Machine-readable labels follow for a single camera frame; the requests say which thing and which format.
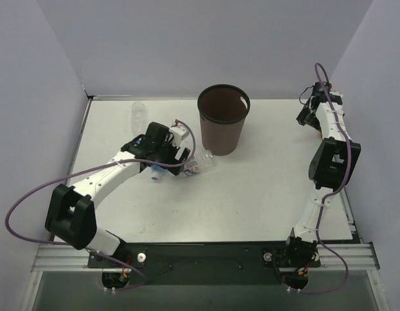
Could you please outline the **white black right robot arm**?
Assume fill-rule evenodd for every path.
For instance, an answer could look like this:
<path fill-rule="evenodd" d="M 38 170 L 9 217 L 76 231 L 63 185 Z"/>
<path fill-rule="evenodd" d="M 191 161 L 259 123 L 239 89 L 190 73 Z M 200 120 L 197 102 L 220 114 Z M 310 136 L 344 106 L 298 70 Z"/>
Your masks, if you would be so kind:
<path fill-rule="evenodd" d="M 321 221 L 335 195 L 348 184 L 361 145 L 353 142 L 344 124 L 342 95 L 331 90 L 329 82 L 316 82 L 310 98 L 296 120 L 322 135 L 322 141 L 309 165 L 314 183 L 303 214 L 287 240 L 288 265 L 299 268 L 316 259 Z"/>

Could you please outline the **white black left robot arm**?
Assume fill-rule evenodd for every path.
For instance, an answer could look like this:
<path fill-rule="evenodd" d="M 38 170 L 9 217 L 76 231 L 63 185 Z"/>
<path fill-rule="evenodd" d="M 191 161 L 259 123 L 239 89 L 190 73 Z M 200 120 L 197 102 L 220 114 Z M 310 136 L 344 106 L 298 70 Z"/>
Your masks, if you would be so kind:
<path fill-rule="evenodd" d="M 71 186 L 61 184 L 53 190 L 45 229 L 75 249 L 102 253 L 110 266 L 121 265 L 126 257 L 125 242 L 98 226 L 96 208 L 121 184 L 148 167 L 180 174 L 194 155 L 194 150 L 181 148 L 181 143 L 192 136 L 192 130 L 182 121 L 171 126 L 151 122 L 145 133 L 124 144 L 108 163 L 86 170 L 86 177 Z"/>

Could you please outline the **clear bottle orange blue label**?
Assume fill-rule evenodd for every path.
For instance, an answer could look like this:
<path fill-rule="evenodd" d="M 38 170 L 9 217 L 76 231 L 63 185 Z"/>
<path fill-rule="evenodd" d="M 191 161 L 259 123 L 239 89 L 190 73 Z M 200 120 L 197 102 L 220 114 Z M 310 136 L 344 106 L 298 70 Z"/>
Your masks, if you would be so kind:
<path fill-rule="evenodd" d="M 183 168 L 185 176 L 195 176 L 216 167 L 216 159 L 210 150 L 203 150 L 191 158 Z"/>

